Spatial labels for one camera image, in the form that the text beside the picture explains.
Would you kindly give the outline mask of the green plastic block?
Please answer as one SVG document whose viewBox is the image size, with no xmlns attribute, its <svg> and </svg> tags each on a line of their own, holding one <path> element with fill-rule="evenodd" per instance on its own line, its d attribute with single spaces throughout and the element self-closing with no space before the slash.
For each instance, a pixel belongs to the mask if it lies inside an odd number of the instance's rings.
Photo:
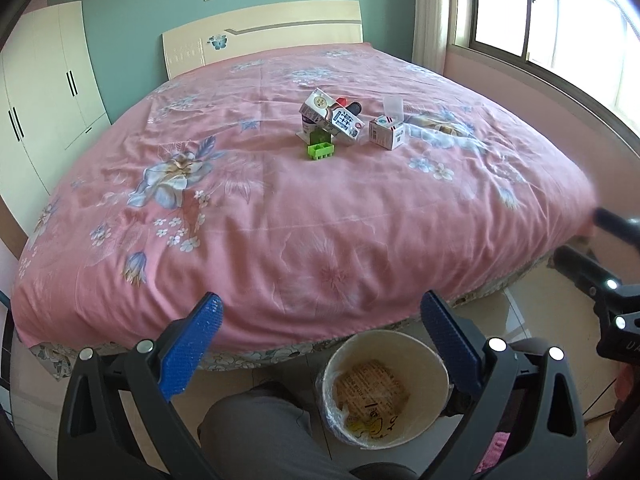
<svg viewBox="0 0 640 480">
<path fill-rule="evenodd" d="M 334 152 L 335 148 L 332 143 L 332 136 L 322 129 L 314 129 L 309 135 L 309 145 L 307 148 L 308 157 L 311 160 L 320 160 L 332 157 Z"/>
</svg>

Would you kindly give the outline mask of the small white medicine box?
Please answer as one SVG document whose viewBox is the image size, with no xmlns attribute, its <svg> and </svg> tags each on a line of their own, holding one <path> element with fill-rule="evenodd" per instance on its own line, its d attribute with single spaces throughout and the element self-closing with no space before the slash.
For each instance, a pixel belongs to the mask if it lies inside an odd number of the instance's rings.
<svg viewBox="0 0 640 480">
<path fill-rule="evenodd" d="M 369 141 L 393 151 L 405 142 L 405 123 L 385 115 L 373 118 L 369 122 Z"/>
</svg>

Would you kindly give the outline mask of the white milk carton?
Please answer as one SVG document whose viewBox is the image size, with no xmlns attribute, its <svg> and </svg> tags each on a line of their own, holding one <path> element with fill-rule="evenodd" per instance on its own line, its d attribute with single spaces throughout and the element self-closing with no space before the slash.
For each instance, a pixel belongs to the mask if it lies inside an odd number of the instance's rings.
<svg viewBox="0 0 640 480">
<path fill-rule="evenodd" d="M 326 114 L 320 119 L 319 125 L 326 130 L 332 140 L 337 143 L 354 144 L 364 127 L 364 122 L 347 108 L 328 107 Z"/>
</svg>

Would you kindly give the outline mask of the clear plastic cup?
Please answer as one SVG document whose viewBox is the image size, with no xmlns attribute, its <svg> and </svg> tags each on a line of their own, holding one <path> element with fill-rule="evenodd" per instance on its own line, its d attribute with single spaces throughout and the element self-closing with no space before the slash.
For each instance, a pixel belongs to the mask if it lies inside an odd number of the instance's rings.
<svg viewBox="0 0 640 480">
<path fill-rule="evenodd" d="M 384 96 L 384 115 L 401 122 L 404 119 L 404 101 L 400 96 Z"/>
</svg>

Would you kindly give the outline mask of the white trash bin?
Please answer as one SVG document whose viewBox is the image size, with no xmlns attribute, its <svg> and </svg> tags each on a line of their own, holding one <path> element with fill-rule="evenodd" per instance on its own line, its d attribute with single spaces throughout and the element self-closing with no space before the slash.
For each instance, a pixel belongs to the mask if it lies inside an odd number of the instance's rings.
<svg viewBox="0 0 640 480">
<path fill-rule="evenodd" d="M 391 330 L 350 337 L 317 377 L 324 424 L 337 440 L 368 451 L 420 437 L 446 408 L 451 389 L 434 350 Z"/>
</svg>

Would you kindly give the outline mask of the brown paper bag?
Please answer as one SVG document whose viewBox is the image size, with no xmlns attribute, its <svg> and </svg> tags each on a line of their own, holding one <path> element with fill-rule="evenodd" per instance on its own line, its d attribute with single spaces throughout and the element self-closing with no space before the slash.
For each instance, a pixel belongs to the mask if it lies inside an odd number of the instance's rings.
<svg viewBox="0 0 640 480">
<path fill-rule="evenodd" d="M 379 360 L 359 363 L 338 376 L 333 395 L 342 426 L 360 441 L 392 434 L 410 399 L 404 383 Z"/>
</svg>

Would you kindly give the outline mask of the grey trouser leg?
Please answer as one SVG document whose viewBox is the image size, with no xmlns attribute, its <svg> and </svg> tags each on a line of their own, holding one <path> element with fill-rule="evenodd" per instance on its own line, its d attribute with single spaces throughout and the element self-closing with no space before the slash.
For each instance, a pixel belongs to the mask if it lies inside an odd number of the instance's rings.
<svg viewBox="0 0 640 480">
<path fill-rule="evenodd" d="M 291 391 L 270 380 L 226 396 L 198 426 L 203 455 L 223 479 L 415 479 L 410 468 L 337 465 L 314 440 L 310 414 Z"/>
</svg>

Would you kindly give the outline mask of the pink floral bed sheet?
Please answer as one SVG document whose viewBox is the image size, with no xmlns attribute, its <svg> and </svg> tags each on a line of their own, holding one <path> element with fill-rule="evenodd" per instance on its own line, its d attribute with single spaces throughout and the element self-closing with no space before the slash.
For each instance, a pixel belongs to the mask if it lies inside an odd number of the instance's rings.
<svg viewBox="0 0 640 480">
<path fill-rule="evenodd" d="M 311 160 L 317 88 L 364 127 Z M 404 101 L 393 151 L 369 141 L 384 96 Z M 29 347 L 131 347 L 216 292 L 217 350 L 306 347 L 497 284 L 589 235 L 595 206 L 574 162 L 461 84 L 367 44 L 262 52 L 165 82 L 77 159 L 12 310 Z"/>
</svg>

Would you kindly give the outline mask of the cream wardrobe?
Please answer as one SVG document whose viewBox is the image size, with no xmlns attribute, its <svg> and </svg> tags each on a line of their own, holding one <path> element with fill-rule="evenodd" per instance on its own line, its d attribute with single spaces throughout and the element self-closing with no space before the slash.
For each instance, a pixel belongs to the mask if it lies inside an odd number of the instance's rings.
<svg viewBox="0 0 640 480">
<path fill-rule="evenodd" d="M 1 198 L 23 231 L 110 125 L 81 3 L 23 15 L 1 50 Z"/>
</svg>

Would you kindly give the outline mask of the cream wooden headboard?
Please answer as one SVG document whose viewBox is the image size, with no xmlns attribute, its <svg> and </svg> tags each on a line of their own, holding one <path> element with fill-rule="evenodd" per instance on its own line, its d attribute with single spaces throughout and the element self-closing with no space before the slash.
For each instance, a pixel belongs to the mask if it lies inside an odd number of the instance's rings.
<svg viewBox="0 0 640 480">
<path fill-rule="evenodd" d="M 273 49 L 360 44 L 357 0 L 305 0 L 250 6 L 176 27 L 162 35 L 167 77 Z"/>
</svg>

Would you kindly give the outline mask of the cream curtain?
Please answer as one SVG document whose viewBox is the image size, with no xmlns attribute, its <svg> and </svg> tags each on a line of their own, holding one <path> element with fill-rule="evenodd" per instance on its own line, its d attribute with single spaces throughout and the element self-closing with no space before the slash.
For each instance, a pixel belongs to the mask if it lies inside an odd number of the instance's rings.
<svg viewBox="0 0 640 480">
<path fill-rule="evenodd" d="M 414 0 L 411 61 L 443 74 L 449 36 L 451 0 Z"/>
</svg>

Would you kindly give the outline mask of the window with frame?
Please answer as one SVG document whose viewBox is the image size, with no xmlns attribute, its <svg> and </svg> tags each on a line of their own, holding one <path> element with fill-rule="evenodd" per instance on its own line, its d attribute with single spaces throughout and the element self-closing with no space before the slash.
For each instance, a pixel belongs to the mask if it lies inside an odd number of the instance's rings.
<svg viewBox="0 0 640 480">
<path fill-rule="evenodd" d="M 639 12 L 630 0 L 456 0 L 456 41 L 532 75 L 639 147 Z"/>
</svg>

